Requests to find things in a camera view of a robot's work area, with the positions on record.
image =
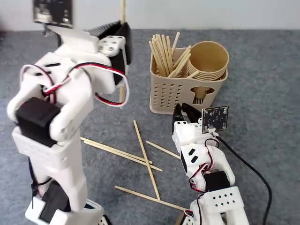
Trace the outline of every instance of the gray carpet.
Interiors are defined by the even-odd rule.
[[[155,33],[170,30],[135,30],[134,61],[130,68],[130,102],[123,109],[95,103],[95,110],[81,126],[83,136],[142,156],[133,129],[137,120],[144,141],[175,152],[171,116],[149,110],[150,48]],[[24,213],[31,199],[27,158],[17,153],[11,137],[13,122],[6,106],[18,91],[23,64],[34,63],[56,46],[55,37],[41,32],[2,33],[0,37],[0,224],[29,225]],[[182,30],[180,46],[213,40],[228,49],[229,79],[214,105],[230,106],[229,129],[221,135],[256,167],[273,188],[269,225],[295,225],[300,221],[300,31]],[[236,175],[249,221],[261,224],[267,191],[258,177],[223,146]],[[196,198],[179,160],[146,145],[154,164],[161,198],[183,207]],[[82,145],[89,198],[100,203],[114,225],[172,225],[179,211],[114,189],[114,185],[155,197],[147,168]]]

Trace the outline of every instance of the circuit board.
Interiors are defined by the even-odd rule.
[[[227,130],[229,106],[202,109],[202,133],[209,133],[208,129],[215,131]]]
[[[33,0],[33,21],[38,21],[38,14],[50,15],[52,22],[50,25],[59,27],[73,27],[72,0]]]

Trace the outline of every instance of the beige plastic basket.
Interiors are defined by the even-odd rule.
[[[174,61],[176,61],[185,48],[178,48],[174,51]],[[173,114],[174,107],[178,103],[185,102],[198,110],[211,106],[223,82],[228,77],[228,71],[216,81],[200,81],[197,79],[185,78],[187,76],[187,65],[184,66],[180,73],[180,78],[166,78],[157,75],[157,64],[151,56],[150,63],[151,73],[151,95],[150,110],[153,113]],[[204,87],[207,90],[203,98],[195,97],[193,88]]]

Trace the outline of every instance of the wooden stick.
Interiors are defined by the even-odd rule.
[[[100,149],[109,149],[111,151],[115,151],[117,153],[120,153],[120,154],[123,154],[123,155],[126,155],[126,156],[129,156],[129,157],[132,157],[132,158],[135,158],[137,160],[141,160],[143,162],[146,162],[144,158],[142,157],[139,157],[139,156],[136,156],[136,155],[133,155],[133,154],[130,154],[128,152],[125,152],[125,151],[121,151],[121,150],[118,150],[118,149],[114,149],[110,146],[107,146],[107,145],[104,145],[104,144],[101,144],[101,143],[98,143],[98,142],[95,142],[95,141],[92,141],[90,139],[87,139],[87,138],[84,138],[84,137],[80,137],[81,140],[85,141],[85,142],[89,142],[89,143],[92,143],[92,144],[95,144],[95,145],[98,145]]]
[[[121,15],[120,15],[120,22],[121,24],[124,24],[126,22],[126,1],[125,0],[121,0]],[[120,87],[120,93],[119,93],[119,101],[120,102],[124,102],[125,98],[126,98],[126,87],[125,86],[121,86]]]
[[[171,50],[170,36],[167,36],[167,48],[168,48],[168,54],[169,54],[169,62],[170,62],[170,65],[171,65],[171,71],[173,71],[173,60],[172,60],[172,50]]]
[[[168,67],[168,64],[167,64],[166,56],[165,56],[163,41],[161,40],[161,37],[158,34],[156,34],[156,39],[157,39],[157,42],[156,42],[157,43],[157,47],[159,49],[160,56],[161,56],[161,58],[163,60],[165,71],[167,72],[167,75],[169,75],[170,71],[169,71],[169,67]]]
[[[162,76],[167,77],[167,71],[164,67],[163,58],[161,57],[161,53],[160,53],[160,50],[158,48],[158,41],[155,38],[152,39],[152,46],[154,48],[154,51],[155,51],[157,57],[159,58],[159,63],[160,63],[160,66],[163,70]]]
[[[197,70],[196,72],[193,72],[191,75],[187,76],[187,78],[193,78],[194,76],[198,75],[200,73],[199,70]]]
[[[173,42],[173,46],[172,46],[172,51],[171,51],[172,56],[174,54],[174,51],[175,51],[175,48],[176,48],[176,45],[177,45],[177,42],[178,42],[178,39],[179,39],[179,35],[180,35],[180,32],[177,32],[176,37],[175,37],[174,42]]]
[[[161,39],[163,40],[163,46],[164,46],[164,51],[165,51],[165,57],[166,57],[166,61],[167,61],[167,65],[168,65],[168,69],[169,69],[169,74],[173,71],[173,64],[172,62],[170,62],[170,57],[169,57],[169,50],[167,47],[167,42],[165,40],[165,36],[162,35]]]
[[[169,206],[169,207],[172,207],[172,208],[175,208],[175,209],[178,209],[178,210],[181,210],[181,211],[185,211],[187,209],[181,207],[181,206],[178,206],[178,205],[174,205],[172,203],[168,203],[168,202],[165,202],[165,201],[162,201],[162,200],[159,200],[159,199],[156,199],[156,198],[152,198],[148,195],[143,195],[141,193],[138,193],[136,191],[132,191],[132,190],[129,190],[127,188],[123,188],[123,187],[120,187],[120,186],[114,186],[115,189],[118,189],[120,191],[124,191],[124,192],[127,192],[129,194],[132,194],[132,195],[136,195],[136,196],[139,196],[139,197],[142,197],[142,198],[145,198],[145,199],[148,199],[150,201],[153,201],[153,202],[156,202],[156,203],[160,203],[160,204],[163,204],[163,205],[166,205],[166,206]]]
[[[143,145],[143,142],[142,142],[142,139],[141,139],[141,135],[140,135],[140,131],[139,131],[139,128],[137,127],[137,123],[136,123],[135,120],[133,121],[133,124],[135,125],[136,135],[137,135],[137,138],[139,139],[140,146],[141,146],[141,149],[142,149],[142,153],[143,153],[144,158],[146,160],[147,168],[148,168],[149,175],[150,175],[153,187],[154,187],[156,197],[157,197],[158,200],[160,200],[159,193],[158,193],[158,188],[156,187],[156,183],[155,183],[155,180],[154,180],[154,177],[153,177],[153,173],[152,173],[152,170],[150,168],[150,164],[148,162],[148,157],[147,157],[147,154],[146,154],[146,150],[144,148],[144,145]]]
[[[178,66],[178,64],[182,61],[182,59],[191,52],[191,48],[192,48],[192,46],[189,46],[184,50],[184,52],[181,54],[181,56],[174,63],[174,66],[173,66],[174,69]]]
[[[126,22],[126,1],[121,0],[121,16],[120,16],[120,22],[121,24],[124,24]]]
[[[160,75],[160,76],[164,76],[163,69],[162,69],[162,67],[161,67],[161,65],[160,65],[159,58],[158,58],[158,56],[156,55],[156,52],[155,52],[155,50],[154,50],[154,47],[153,47],[153,44],[152,44],[151,41],[149,41],[149,45],[150,45],[150,48],[151,48],[151,50],[152,50],[152,54],[153,54],[153,57],[154,57],[154,59],[155,59],[156,65],[157,65],[157,67],[158,67],[159,75]]]
[[[182,61],[181,63],[177,66],[176,68],[176,73],[173,74],[173,77],[177,77],[178,74],[181,72],[182,68],[184,67],[184,65],[187,63],[189,57],[191,57],[191,53],[188,54]]]
[[[90,145],[90,146],[93,146],[93,147],[99,149],[99,146],[96,145],[96,144],[93,144],[93,143],[90,143],[90,142],[86,142],[86,141],[84,141],[83,143],[88,144],[88,145]],[[137,160],[137,159],[135,159],[135,158],[132,158],[132,157],[129,157],[129,156],[120,154],[120,153],[118,153],[118,152],[116,152],[116,151],[112,151],[112,150],[110,150],[110,149],[106,149],[106,148],[101,148],[101,149],[104,150],[104,151],[108,151],[108,152],[110,152],[110,153],[112,153],[112,154],[115,154],[115,155],[117,155],[117,156],[121,156],[121,157],[123,157],[123,158],[129,159],[129,160],[134,161],[134,162],[136,162],[136,163],[139,163],[139,164],[142,164],[142,165],[147,166],[147,164],[146,164],[145,162],[142,162],[142,161]],[[157,171],[160,171],[160,172],[163,171],[162,169],[160,169],[160,168],[158,168],[158,167],[156,167],[156,166],[153,166],[153,165],[150,165],[150,167],[151,167],[152,169],[157,170]]]
[[[180,159],[180,156],[179,156],[179,155],[176,155],[175,153],[173,153],[173,152],[171,152],[171,151],[169,151],[169,150],[167,150],[167,149],[164,149],[163,147],[160,147],[159,145],[157,145],[157,144],[155,144],[155,143],[152,143],[152,142],[149,142],[149,141],[146,141],[146,143],[149,144],[149,145],[152,145],[153,147],[155,147],[155,148],[157,148],[157,149],[159,149],[159,150],[162,150],[163,152],[165,152],[165,153],[167,153],[167,154],[169,154],[169,155],[171,155],[171,156],[174,156],[174,157],[177,158],[177,159]]]
[[[174,78],[176,73],[177,71],[173,70],[173,72],[171,72],[170,75],[168,75],[168,78]]]

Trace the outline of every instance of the stack of paper cups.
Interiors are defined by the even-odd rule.
[[[202,41],[191,48],[187,71],[188,75],[198,71],[194,79],[202,81],[218,80],[227,69],[229,63],[228,51],[219,43]],[[197,98],[203,98],[209,88],[200,87],[192,90]]]

